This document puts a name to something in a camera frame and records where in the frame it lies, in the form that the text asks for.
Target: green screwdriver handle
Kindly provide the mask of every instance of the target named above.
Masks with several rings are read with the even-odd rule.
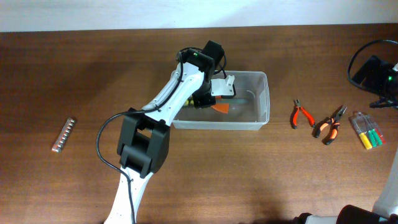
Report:
[[[370,130],[369,132],[371,132],[371,134],[374,136],[377,144],[379,146],[381,146],[383,144],[383,142],[381,141],[381,139],[380,139],[379,135],[377,134],[377,132],[374,129]]]
[[[372,143],[372,146],[373,147],[376,147],[377,145],[376,145],[376,140],[374,139],[374,136],[373,136],[373,134],[372,134],[372,131],[368,131],[368,136],[369,136],[369,140],[371,141],[371,143]]]

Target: brown wood surface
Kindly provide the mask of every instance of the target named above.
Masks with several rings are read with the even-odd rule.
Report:
[[[172,128],[164,166],[150,180],[139,223],[252,223],[310,212],[366,210],[381,193],[397,148],[398,111],[350,85],[353,53],[374,39],[398,39],[397,24],[227,29],[105,30],[0,34],[0,223],[101,223],[119,174],[95,152],[112,114],[140,108],[167,83],[178,49],[223,45],[227,70],[263,71],[271,119],[260,131]],[[397,48],[371,47],[396,62]],[[348,107],[335,142],[311,137],[305,117],[290,127],[293,99],[319,121]],[[388,143],[366,151],[348,116],[374,116]],[[61,154],[51,152],[67,117],[77,119]],[[118,163],[121,119],[101,139]]]

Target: orange plastic piece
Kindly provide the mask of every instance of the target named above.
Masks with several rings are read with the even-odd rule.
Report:
[[[216,105],[211,106],[214,110],[218,112],[228,114],[229,111],[229,103],[217,103]]]

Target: orange-handled pliers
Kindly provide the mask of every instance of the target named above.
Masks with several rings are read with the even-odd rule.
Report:
[[[299,115],[299,110],[303,112],[303,114],[307,117],[308,121],[310,122],[311,127],[315,127],[315,120],[313,119],[312,115],[308,113],[300,104],[300,100],[294,100],[294,110],[292,113],[292,117],[290,119],[291,125],[293,129],[297,129],[297,115]]]
[[[346,106],[341,106],[341,109],[338,110],[331,118],[328,118],[326,121],[321,121],[323,122],[322,124],[318,124],[318,129],[315,131],[315,135],[314,137],[319,137],[319,135],[321,134],[321,131],[329,126],[332,125],[332,129],[331,129],[331,133],[328,135],[329,138],[325,139],[324,143],[325,145],[329,145],[330,143],[333,142],[333,140],[335,140],[337,133],[338,133],[338,129],[340,127],[340,123],[338,122],[340,120],[340,118],[342,117],[342,115],[345,113],[345,111],[347,110]]]

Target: small screwdriver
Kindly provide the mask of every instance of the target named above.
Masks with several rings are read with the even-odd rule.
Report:
[[[384,139],[383,134],[380,132],[379,130],[379,126],[376,124],[376,122],[374,122],[374,120],[372,118],[368,118],[369,121],[372,123],[372,127],[374,128],[375,132],[377,133],[377,135],[380,137],[380,140],[383,144],[386,143],[386,140]]]
[[[356,122],[354,122],[354,123],[356,125],[356,132],[358,133],[359,138],[361,138],[361,141],[362,141],[363,145],[365,146],[365,148],[367,150],[371,149],[372,148],[372,144],[369,142],[368,137],[366,137],[365,133],[363,133],[361,131],[361,129],[359,128],[358,124]]]
[[[369,131],[369,137],[371,138],[372,141],[372,145],[373,147],[376,147],[376,142],[377,144],[380,146],[383,144],[383,142],[381,141],[379,135],[377,134],[374,126],[372,125],[372,123],[369,120],[368,116],[365,116],[365,122],[366,122],[366,126],[368,127]]]

